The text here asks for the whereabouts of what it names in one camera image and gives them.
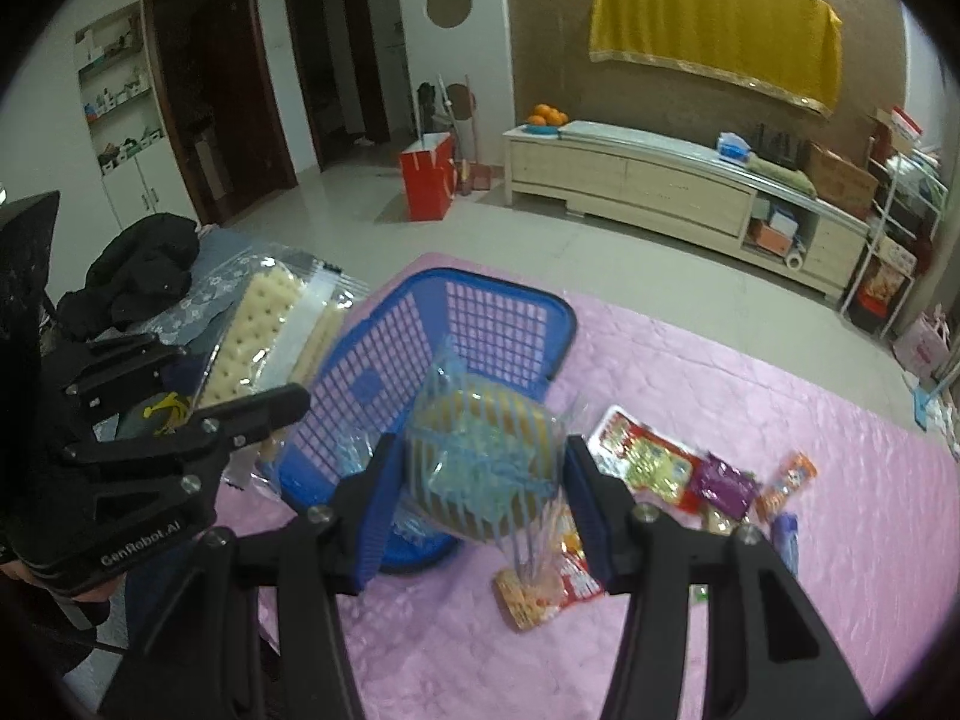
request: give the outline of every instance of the pink bag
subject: pink bag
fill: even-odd
[[[920,379],[928,379],[949,360],[950,333],[943,308],[938,304],[933,316],[920,314],[893,343],[894,357],[905,370]]]

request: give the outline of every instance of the brown textured wall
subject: brown textured wall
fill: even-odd
[[[593,64],[587,58],[592,0],[509,0],[517,119],[536,103],[550,103],[572,118],[705,145],[721,130],[749,134],[768,122],[859,159],[872,130],[867,117],[904,103],[904,20],[899,0],[825,1],[843,20],[843,85],[830,119],[681,71]]]

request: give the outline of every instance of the tile floor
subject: tile floor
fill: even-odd
[[[592,293],[771,362],[908,429],[910,392],[893,357],[840,322],[822,295],[765,271],[502,187],[456,199],[441,223],[408,223],[400,173],[368,149],[258,204],[234,226],[301,247],[376,288],[438,251]]]

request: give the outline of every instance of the door frame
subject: door frame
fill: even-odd
[[[286,179],[286,188],[296,186],[296,172],[294,172],[293,160],[290,158],[290,146],[287,143],[286,136],[283,134],[283,127],[280,123],[280,111],[277,110],[277,95],[274,91],[274,84],[270,78],[270,69],[267,66],[267,53],[263,45],[263,31],[260,26],[260,9],[257,0],[247,0],[248,13],[250,14],[251,28],[253,29],[253,50],[256,53],[257,71],[260,76],[260,83],[263,86],[264,97],[267,101],[267,111],[270,116],[270,129],[274,134],[280,148],[280,164]],[[163,118],[164,126],[167,130],[167,138],[170,139],[170,146],[173,148],[176,158],[176,166],[184,179],[190,201],[204,224],[216,221],[216,218],[208,213],[209,209],[203,203],[203,193],[200,186],[194,180],[194,175],[187,167],[187,151],[184,142],[181,141],[179,132],[176,130],[176,121],[174,120],[173,108],[170,104],[170,97],[167,94],[166,81],[163,76],[163,58],[157,50],[157,30],[154,24],[155,0],[143,0],[143,28],[146,34],[148,64],[150,73],[154,81],[154,94],[157,98],[157,104],[160,107],[160,116]]]
[[[317,164],[323,170],[323,148],[320,146],[320,127],[314,121],[313,112],[304,84],[304,65],[302,64],[299,36],[294,23],[293,0],[283,0],[287,9],[287,26],[290,29],[290,44],[294,50],[296,80],[301,86],[301,98],[304,100],[306,122],[310,128],[310,140],[317,156]],[[373,41],[373,22],[370,17],[370,0],[344,0],[347,11],[347,32],[349,33],[350,53],[353,56],[353,74],[360,95],[360,109],[363,111],[366,136],[375,143],[390,141],[390,122],[387,121],[387,106],[383,100],[383,86],[380,83],[380,65],[376,60],[376,43]],[[371,71],[358,71],[357,58]]]

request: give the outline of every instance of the human hand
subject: human hand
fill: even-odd
[[[19,560],[14,560],[13,562],[7,562],[3,565],[0,565],[0,571],[2,571],[11,579],[25,581],[27,584],[34,584],[37,587],[43,586],[43,583],[37,579],[37,577],[32,575],[32,573],[30,573],[30,569],[23,565],[23,563]],[[122,581],[123,576],[114,577],[113,579],[106,581],[104,584],[101,584],[99,587],[95,587],[93,590],[81,593],[73,600],[82,604],[108,601],[110,596],[114,594],[114,591],[116,591],[117,587],[120,586]]]

